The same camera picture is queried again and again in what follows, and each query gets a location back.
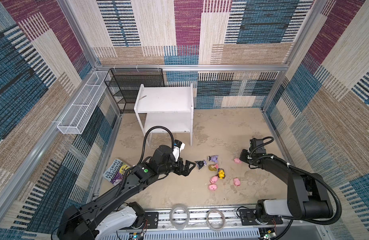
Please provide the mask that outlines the pink pig toy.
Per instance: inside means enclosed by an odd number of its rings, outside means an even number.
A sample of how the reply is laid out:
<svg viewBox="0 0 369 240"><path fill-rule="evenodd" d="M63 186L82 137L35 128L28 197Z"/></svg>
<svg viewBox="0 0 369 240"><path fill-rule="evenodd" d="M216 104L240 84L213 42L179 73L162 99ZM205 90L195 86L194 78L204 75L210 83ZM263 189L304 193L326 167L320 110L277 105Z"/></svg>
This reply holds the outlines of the pink pig toy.
<svg viewBox="0 0 369 240"><path fill-rule="evenodd" d="M218 177L217 176L213 176L213 177L211 177L211 179L210 179L210 183L211 184L215 184L217 181L218 181Z"/></svg>
<svg viewBox="0 0 369 240"><path fill-rule="evenodd" d="M208 189L210 191L215 191L217 188L218 188L218 186L216 184L210 184L210 185L208 185Z"/></svg>
<svg viewBox="0 0 369 240"><path fill-rule="evenodd" d="M242 163L242 161L239 158L234 158L234 162L236 164L241 164Z"/></svg>
<svg viewBox="0 0 369 240"><path fill-rule="evenodd" d="M237 186L237 187L241 185L241 181L240 181L240 179L239 179L239 178L234 178L234 179L233 179L233 183L234 183L234 185L235 185L235 186Z"/></svg>

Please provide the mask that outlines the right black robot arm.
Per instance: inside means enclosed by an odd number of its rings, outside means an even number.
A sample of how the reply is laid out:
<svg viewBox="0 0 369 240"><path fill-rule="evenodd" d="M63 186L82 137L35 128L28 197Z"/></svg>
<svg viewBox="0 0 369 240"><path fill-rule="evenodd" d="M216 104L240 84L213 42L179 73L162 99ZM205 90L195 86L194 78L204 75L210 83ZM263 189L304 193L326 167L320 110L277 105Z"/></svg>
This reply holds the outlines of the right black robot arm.
<svg viewBox="0 0 369 240"><path fill-rule="evenodd" d="M280 216L317 225L332 225L342 216L342 204L335 191L317 173L297 168L280 157L268 154L265 146L273 137L253 138L250 147L243 149L240 161L251 169L273 174L287 185L286 199L259 200L255 216L260 223Z"/></svg>

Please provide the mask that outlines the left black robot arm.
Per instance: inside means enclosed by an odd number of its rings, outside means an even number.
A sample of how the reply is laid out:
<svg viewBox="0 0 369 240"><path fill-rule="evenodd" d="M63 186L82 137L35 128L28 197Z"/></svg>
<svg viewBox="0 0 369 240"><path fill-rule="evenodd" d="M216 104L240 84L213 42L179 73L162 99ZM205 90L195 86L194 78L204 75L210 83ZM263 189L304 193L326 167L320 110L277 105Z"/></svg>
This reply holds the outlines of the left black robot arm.
<svg viewBox="0 0 369 240"><path fill-rule="evenodd" d="M196 167L196 163L180 157L184 143L174 138L170 141L170 146L159 146L153 156L141 156L136 166L125 171L122 181L102 196L79 208L67 208L51 235L60 240L100 240L123 228L140 227L145 211L138 203L116 209L170 173L188 176Z"/></svg>

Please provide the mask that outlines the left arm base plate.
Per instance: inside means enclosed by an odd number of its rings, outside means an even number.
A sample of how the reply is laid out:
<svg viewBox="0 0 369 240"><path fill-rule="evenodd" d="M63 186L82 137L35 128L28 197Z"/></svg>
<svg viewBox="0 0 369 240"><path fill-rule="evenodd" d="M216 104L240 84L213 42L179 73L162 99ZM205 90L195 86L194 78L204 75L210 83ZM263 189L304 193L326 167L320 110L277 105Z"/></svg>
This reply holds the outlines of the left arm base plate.
<svg viewBox="0 0 369 240"><path fill-rule="evenodd" d="M159 212L145 212L138 215L135 222L131 226L134 229L157 229L159 220Z"/></svg>

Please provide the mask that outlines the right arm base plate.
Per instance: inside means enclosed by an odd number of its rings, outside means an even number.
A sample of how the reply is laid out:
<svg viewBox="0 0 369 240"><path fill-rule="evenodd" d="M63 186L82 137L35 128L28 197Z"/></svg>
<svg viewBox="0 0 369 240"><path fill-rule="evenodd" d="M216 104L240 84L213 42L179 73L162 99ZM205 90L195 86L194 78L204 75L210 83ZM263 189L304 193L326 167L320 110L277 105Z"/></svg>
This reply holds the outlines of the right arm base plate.
<svg viewBox="0 0 369 240"><path fill-rule="evenodd" d="M259 226L259 225L282 225L284 222L279 216L264 216L261 219L257 219L254 213L254 209L239 208L237 210L237 216L241 219L243 226Z"/></svg>

